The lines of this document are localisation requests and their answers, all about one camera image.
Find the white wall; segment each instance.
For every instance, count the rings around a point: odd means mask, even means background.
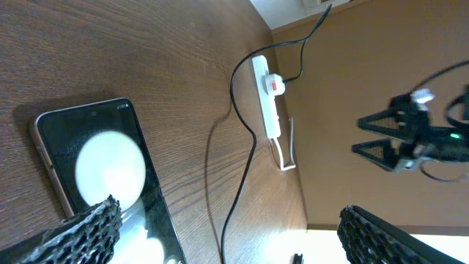
[[[270,29],[306,17],[301,0],[251,0]]]

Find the robotic claw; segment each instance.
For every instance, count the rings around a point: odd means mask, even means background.
[[[433,180],[457,181],[428,175],[423,165],[429,161],[447,164],[469,162],[469,124],[449,116],[454,106],[463,103],[465,110],[462,118],[469,120],[469,86],[464,95],[446,107],[446,119],[453,127],[430,125],[428,109],[424,104],[433,97],[428,89],[399,95],[391,99],[385,111],[358,120],[359,128],[400,141],[399,148],[393,148],[390,139],[381,139],[355,144],[352,151],[388,172],[414,170],[420,166],[422,172]]]

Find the carbon fiber textured object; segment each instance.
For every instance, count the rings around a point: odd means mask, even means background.
[[[461,263],[358,206],[340,213],[337,235],[350,263]]]
[[[0,252],[0,263],[107,263],[122,226],[112,196],[83,213]]]

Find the white power strip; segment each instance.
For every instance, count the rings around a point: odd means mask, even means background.
[[[252,59],[254,67],[254,76],[256,77],[257,93],[259,94],[259,102],[264,118],[265,133],[268,139],[273,139],[280,160],[280,169],[286,171],[296,167],[293,159],[293,119],[290,119],[290,138],[289,138],[289,155],[290,165],[284,166],[284,158],[282,156],[280,144],[277,138],[280,136],[280,123],[278,122],[277,108],[275,96],[282,95],[285,92],[285,84],[282,78],[277,74],[269,74],[269,67],[264,56],[255,56]]]

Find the wood grain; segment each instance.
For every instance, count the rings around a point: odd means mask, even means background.
[[[0,249],[64,218],[27,122],[44,111],[127,97],[188,262],[218,263],[217,241],[252,143],[229,113],[228,79],[245,54],[272,43],[251,3],[3,1],[0,36]],[[273,52],[265,55],[276,68]],[[235,96],[258,149],[229,227],[227,258],[286,263],[295,249],[276,245],[306,228],[306,213],[298,172],[276,165],[254,85],[251,66],[242,66]]]

